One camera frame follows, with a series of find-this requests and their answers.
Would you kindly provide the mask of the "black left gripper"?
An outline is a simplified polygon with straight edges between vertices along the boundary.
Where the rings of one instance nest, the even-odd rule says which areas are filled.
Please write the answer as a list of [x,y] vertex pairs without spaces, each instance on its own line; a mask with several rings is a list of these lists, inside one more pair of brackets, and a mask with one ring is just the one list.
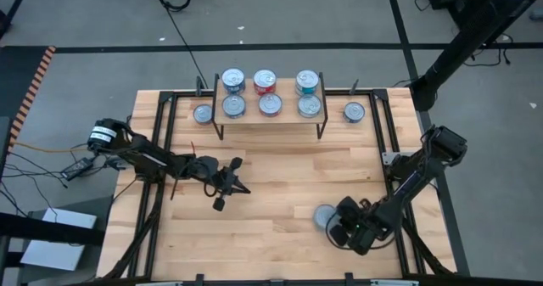
[[212,177],[212,184],[215,200],[213,203],[213,209],[222,211],[225,206],[226,196],[230,196],[234,193],[250,194],[250,190],[239,180],[238,176],[234,173],[243,163],[243,160],[239,157],[232,159],[229,166],[224,166]]

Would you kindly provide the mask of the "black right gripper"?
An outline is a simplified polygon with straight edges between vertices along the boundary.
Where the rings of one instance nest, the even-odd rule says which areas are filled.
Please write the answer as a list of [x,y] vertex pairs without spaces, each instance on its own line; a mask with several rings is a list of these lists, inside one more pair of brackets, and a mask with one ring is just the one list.
[[338,203],[328,219],[328,238],[337,248],[366,255],[376,239],[384,239],[384,230],[371,217],[370,205],[367,199],[359,204],[350,196]]

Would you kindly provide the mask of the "round silver-lidded tuna can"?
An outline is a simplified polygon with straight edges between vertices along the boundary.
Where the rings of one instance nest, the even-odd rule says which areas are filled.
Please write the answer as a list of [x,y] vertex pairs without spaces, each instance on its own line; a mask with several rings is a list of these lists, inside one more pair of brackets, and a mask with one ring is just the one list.
[[212,107],[209,104],[200,104],[193,110],[193,118],[200,125],[212,123]]
[[339,224],[336,208],[332,205],[319,205],[313,213],[313,222],[318,230],[324,231],[326,227]]

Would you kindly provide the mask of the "wooden shelf black metal legs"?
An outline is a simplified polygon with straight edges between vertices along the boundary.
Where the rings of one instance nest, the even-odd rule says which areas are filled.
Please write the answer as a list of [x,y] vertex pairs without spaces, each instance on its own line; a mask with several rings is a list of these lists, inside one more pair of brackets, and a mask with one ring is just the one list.
[[245,81],[246,89],[241,94],[246,103],[245,113],[239,118],[232,119],[226,116],[226,113],[222,108],[222,102],[227,96],[227,90],[223,86],[221,76],[219,74],[215,74],[211,121],[220,140],[224,138],[224,126],[266,124],[315,124],[317,138],[322,138],[324,128],[326,127],[328,121],[326,90],[324,87],[322,74],[320,74],[316,91],[316,96],[321,102],[321,108],[317,116],[313,118],[306,118],[299,114],[299,96],[294,90],[296,82],[294,78],[279,78],[277,80],[276,91],[278,96],[283,101],[283,106],[279,115],[274,117],[264,116],[260,112],[258,105],[260,97],[255,93],[254,90],[252,90],[253,81],[251,78],[246,78]]

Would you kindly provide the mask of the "black power adapter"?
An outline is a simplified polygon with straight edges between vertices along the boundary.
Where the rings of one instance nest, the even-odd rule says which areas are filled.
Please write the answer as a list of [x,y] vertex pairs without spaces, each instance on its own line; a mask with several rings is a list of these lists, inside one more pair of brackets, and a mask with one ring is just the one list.
[[60,172],[60,176],[66,181],[71,181],[82,173],[89,171],[93,167],[93,160],[82,158],[74,164],[69,165]]

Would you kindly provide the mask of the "white flat box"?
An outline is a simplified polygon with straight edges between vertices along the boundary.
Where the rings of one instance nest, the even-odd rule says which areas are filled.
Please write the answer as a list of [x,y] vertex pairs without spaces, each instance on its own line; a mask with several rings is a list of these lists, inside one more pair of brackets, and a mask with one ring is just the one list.
[[[46,210],[42,220],[91,229],[95,226],[97,217],[70,210],[50,208]],[[84,249],[85,246],[81,244],[62,244],[32,239],[21,262],[25,265],[74,271]]]

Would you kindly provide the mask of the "black metal beam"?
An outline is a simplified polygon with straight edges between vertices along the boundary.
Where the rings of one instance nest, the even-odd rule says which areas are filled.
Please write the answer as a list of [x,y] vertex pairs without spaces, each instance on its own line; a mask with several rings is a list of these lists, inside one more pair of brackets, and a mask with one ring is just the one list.
[[0,213],[0,236],[101,246],[105,231]]

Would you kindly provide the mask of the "black mat orange striped edge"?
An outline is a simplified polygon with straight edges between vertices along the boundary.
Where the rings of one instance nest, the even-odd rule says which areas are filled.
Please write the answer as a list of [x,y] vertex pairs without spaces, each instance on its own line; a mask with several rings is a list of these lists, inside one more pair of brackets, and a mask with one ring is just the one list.
[[11,151],[36,100],[55,54],[55,46],[0,47],[0,119],[9,118],[7,150]]

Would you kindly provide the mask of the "black metal table frame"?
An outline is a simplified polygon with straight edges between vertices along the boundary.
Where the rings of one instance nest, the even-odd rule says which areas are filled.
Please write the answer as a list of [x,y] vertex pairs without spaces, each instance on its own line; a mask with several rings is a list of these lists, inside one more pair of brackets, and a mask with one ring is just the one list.
[[[328,121],[322,138],[315,124],[224,126],[193,118],[214,91],[141,90],[132,128],[172,151],[243,159],[240,180],[250,194],[227,198],[222,211],[194,180],[144,184],[123,171],[107,223],[98,275],[111,272],[153,207],[159,219],[129,266],[130,275],[184,283],[268,281],[352,283],[403,278],[430,267],[407,236],[365,256],[333,247],[312,220],[319,205],[343,197],[375,201],[393,189],[384,157],[420,148],[421,131],[405,88],[326,90]],[[348,102],[364,106],[359,123],[343,117]]]

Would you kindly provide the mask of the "tall black post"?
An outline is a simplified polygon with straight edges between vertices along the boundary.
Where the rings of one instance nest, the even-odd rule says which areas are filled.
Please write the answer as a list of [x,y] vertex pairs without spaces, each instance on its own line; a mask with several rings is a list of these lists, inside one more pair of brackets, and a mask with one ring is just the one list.
[[444,84],[463,63],[493,35],[498,35],[506,21],[521,14],[529,6],[529,0],[487,0],[456,37],[428,68],[426,73],[411,83],[411,96],[416,110],[427,111],[434,106],[439,87]]

